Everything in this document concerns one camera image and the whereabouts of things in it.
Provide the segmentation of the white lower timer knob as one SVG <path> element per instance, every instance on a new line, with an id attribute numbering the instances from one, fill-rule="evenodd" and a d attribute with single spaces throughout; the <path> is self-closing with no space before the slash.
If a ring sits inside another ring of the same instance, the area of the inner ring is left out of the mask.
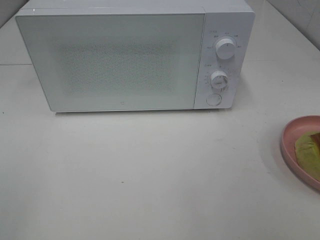
<path id="1" fill-rule="evenodd" d="M 210 76 L 210 85 L 214 89 L 223 89 L 228 85 L 228 76 L 222 70 L 213 72 Z"/>

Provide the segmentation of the white upper power knob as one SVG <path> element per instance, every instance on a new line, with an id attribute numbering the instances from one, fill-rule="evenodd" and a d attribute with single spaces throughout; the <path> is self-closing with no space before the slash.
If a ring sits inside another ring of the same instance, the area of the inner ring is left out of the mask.
<path id="1" fill-rule="evenodd" d="M 215 43 L 215 52 L 219 59 L 227 60 L 234 56 L 236 41 L 230 36 L 223 36 Z"/>

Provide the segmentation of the white microwave oven body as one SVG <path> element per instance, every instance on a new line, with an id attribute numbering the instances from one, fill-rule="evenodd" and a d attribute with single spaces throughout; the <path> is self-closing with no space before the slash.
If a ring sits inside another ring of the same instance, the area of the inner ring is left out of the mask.
<path id="1" fill-rule="evenodd" d="M 255 20 L 254 11 L 243 0 L 30 0 L 17 12 L 15 20 L 19 16 L 188 14 L 204 15 L 193 108 L 105 111 L 228 109 L 233 104 Z M 236 41 L 234 56 L 226 60 L 218 58 L 215 48 L 217 40 L 224 36 Z M 211 74 L 215 71 L 227 74 L 225 88 L 212 88 Z M 221 95 L 219 105 L 206 103 L 206 98 L 211 94 Z"/>

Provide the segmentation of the pink round plate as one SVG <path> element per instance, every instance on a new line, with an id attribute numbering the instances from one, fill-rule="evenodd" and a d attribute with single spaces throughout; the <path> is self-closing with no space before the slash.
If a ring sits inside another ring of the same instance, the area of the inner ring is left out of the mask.
<path id="1" fill-rule="evenodd" d="M 282 158 L 292 173 L 307 186 L 320 191 L 320 182 L 306 173 L 296 159 L 295 143 L 306 133 L 320 131 L 320 116 L 307 115 L 295 118 L 284 127 L 280 138 L 280 150 Z"/>

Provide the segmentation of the white microwave door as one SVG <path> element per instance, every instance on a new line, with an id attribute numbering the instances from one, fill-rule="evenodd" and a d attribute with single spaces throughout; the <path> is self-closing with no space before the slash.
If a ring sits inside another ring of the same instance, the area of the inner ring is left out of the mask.
<path id="1" fill-rule="evenodd" d="M 54 112 L 191 109 L 203 14 L 16 18 Z"/>

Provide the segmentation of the white round door button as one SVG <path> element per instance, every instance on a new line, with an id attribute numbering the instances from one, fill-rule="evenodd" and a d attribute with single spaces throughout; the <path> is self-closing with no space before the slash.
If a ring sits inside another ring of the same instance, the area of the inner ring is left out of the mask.
<path id="1" fill-rule="evenodd" d="M 206 98 L 206 103 L 209 106 L 218 106 L 222 101 L 222 96 L 218 93 L 212 93 Z"/>

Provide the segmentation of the toast sandwich with lettuce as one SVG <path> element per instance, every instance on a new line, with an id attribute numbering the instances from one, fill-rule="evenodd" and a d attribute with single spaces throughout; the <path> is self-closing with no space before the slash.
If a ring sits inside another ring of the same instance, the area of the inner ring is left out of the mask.
<path id="1" fill-rule="evenodd" d="M 307 132 L 295 142 L 298 165 L 311 177 L 320 181 L 320 133 Z"/>

